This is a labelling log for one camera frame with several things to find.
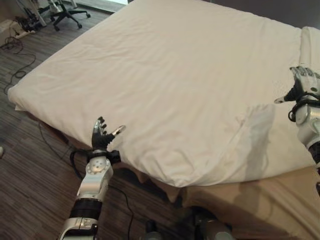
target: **white mattress cover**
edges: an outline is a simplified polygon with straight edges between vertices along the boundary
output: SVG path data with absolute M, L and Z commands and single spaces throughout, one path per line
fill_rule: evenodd
M 314 163 L 287 118 L 293 103 L 273 105 L 293 86 L 301 32 L 198 0 L 135 0 L 8 96 L 87 145 L 99 116 L 126 125 L 110 147 L 169 185 L 271 177 Z

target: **wooden floor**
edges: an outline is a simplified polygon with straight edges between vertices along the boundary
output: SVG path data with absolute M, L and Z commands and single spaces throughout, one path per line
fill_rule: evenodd
M 27 72 L 108 17 L 101 12 L 90 13 L 89 19 L 85 14 L 77 16 L 82 29 L 65 19 L 59 24 L 59 32 L 49 24 L 36 34 L 22 38 L 24 53 L 36 55 L 36 62 Z M 1 240 L 55 239 L 69 216 L 80 185 L 68 162 L 68 146 L 43 130 L 47 141 L 64 155 L 59 159 L 42 140 L 38 124 L 15 111 L 2 91 L 10 76 L 29 62 L 30 57 L 0 50 L 0 146 L 5 149 L 0 159 Z M 190 218 L 184 218 L 186 211 L 175 209 L 159 189 L 139 184 L 131 172 L 124 170 L 117 170 L 110 184 L 126 192 L 134 211 L 130 239 L 143 235 L 148 219 L 158 222 L 166 240 L 192 239 Z M 110 189 L 102 207 L 98 236 L 108 240 L 126 239 L 130 216 L 124 196 Z

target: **black cable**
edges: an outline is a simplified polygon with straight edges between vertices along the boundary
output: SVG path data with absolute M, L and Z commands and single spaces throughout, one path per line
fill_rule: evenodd
M 47 140 L 45 139 L 44 134 L 43 134 L 43 132 L 42 132 L 42 130 L 41 130 L 40 122 L 38 123 L 38 128 L 39 128 L 39 131 L 40 131 L 40 135 L 41 135 L 43 141 L 45 142 L 45 144 L 51 149 L 51 151 L 52 151 L 59 159 L 62 160 L 62 159 L 64 158 L 64 156 L 66 155 L 66 153 L 70 150 L 71 146 L 63 153 L 62 156 L 60 156 L 60 155 L 57 153 L 57 151 L 56 151 L 56 150 L 47 142 Z
M 132 211 L 132 209 L 129 206 L 128 196 L 124 191 L 120 190 L 119 188 L 117 188 L 115 186 L 109 185 L 109 188 L 114 189 L 114 190 L 118 191 L 119 193 L 122 193 L 124 195 L 124 197 L 125 197 L 126 207 L 131 212 L 131 218 L 130 218 L 130 222 L 129 222 L 129 226 L 128 226 L 128 232 L 127 232 L 128 240 L 130 240 L 130 230 L 131 230 L 131 225 L 132 225 L 132 222 L 134 220 L 135 214 L 134 214 L 134 211 Z
M 4 45 L 2 45 L 0 48 L 2 50 L 11 50 L 16 47 L 20 47 L 20 49 L 17 52 L 14 52 L 14 55 L 19 56 L 31 56 L 33 57 L 31 63 L 19 68 L 14 74 L 11 75 L 10 81 L 7 83 L 7 85 L 3 88 L 3 93 L 5 95 L 8 95 L 6 92 L 6 89 L 12 85 L 14 78 L 16 79 L 22 79 L 25 75 L 27 75 L 27 72 L 24 71 L 25 68 L 30 67 L 37 59 L 35 54 L 31 53 L 21 53 L 21 51 L 24 49 L 24 45 L 21 40 L 11 36 L 11 30 L 10 30 L 10 36 L 5 39 Z

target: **robotic hand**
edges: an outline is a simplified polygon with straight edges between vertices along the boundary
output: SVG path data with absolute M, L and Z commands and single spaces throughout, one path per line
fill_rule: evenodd
M 294 86 L 274 103 L 296 102 L 288 117 L 295 122 L 298 139 L 317 164 L 320 162 L 320 75 L 302 66 L 291 67 L 290 70 L 294 76 Z
M 113 175 L 112 164 L 120 159 L 118 151 L 107 151 L 107 146 L 121 132 L 122 125 L 110 134 L 106 134 L 105 120 L 100 117 L 92 131 L 93 151 L 88 157 L 85 177 L 76 194 L 75 203 L 69 218 L 65 221 L 59 240 L 95 240 L 98 231 L 98 219 L 102 202 Z

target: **wall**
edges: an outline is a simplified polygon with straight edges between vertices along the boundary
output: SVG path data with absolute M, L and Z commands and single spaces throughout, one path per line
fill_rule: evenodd
M 310 26 L 320 29 L 320 0 L 214 0 L 214 2 L 298 28 Z

